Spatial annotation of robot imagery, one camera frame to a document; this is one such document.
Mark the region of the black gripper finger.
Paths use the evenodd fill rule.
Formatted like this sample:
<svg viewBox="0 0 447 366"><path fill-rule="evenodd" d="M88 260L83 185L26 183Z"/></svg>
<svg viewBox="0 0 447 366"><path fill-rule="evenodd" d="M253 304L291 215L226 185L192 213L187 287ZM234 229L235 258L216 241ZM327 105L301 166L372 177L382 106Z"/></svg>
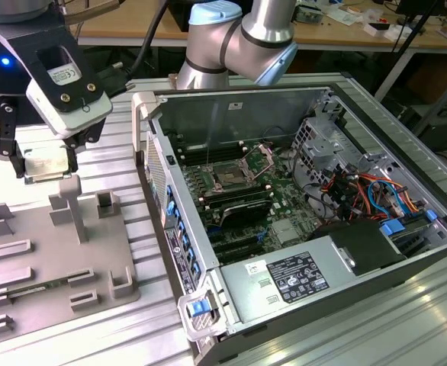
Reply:
<svg viewBox="0 0 447 366"><path fill-rule="evenodd" d="M15 139L18 116L18 99L0 96L0 157L12 164L16 177L23 178L25 173L24 157Z"/></svg>
<svg viewBox="0 0 447 366"><path fill-rule="evenodd" d="M103 121L88 127L71 137L64 139L68 156L69 171L75 173L78 171L77 151L82 151L87 143L97 143L101 137L103 130Z"/></svg>

